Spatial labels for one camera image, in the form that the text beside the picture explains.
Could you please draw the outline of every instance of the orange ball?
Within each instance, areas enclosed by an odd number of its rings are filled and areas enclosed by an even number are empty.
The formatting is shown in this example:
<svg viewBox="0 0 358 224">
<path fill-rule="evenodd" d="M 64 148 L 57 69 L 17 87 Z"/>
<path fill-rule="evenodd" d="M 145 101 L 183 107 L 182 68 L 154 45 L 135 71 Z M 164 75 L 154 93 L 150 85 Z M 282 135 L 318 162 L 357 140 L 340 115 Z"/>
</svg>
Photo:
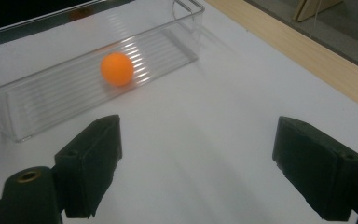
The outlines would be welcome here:
<svg viewBox="0 0 358 224">
<path fill-rule="evenodd" d="M 111 53 L 101 62 L 101 74 L 108 83 L 118 87 L 124 86 L 132 80 L 132 61 L 123 53 Z"/>
</svg>

